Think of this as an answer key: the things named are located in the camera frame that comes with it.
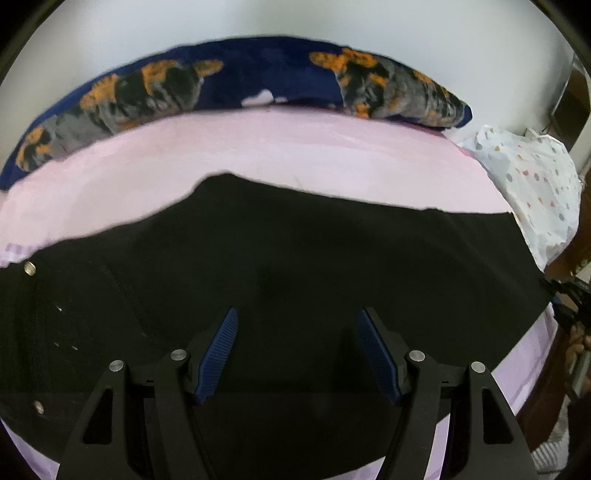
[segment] bed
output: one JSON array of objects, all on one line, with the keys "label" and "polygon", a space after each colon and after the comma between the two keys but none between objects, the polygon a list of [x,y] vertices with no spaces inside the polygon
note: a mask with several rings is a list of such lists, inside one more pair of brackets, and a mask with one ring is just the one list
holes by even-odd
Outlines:
[{"label": "bed", "polygon": [[[221,172],[416,210],[512,212],[471,155],[423,127],[293,106],[201,112],[95,143],[16,182],[1,200],[0,262],[22,262],[62,239],[147,218]],[[555,332],[548,306],[494,369],[514,413],[533,389]],[[437,427],[429,480],[439,477],[446,421]],[[10,434],[40,478],[55,478],[56,462]],[[382,460],[336,478],[374,478]]]}]

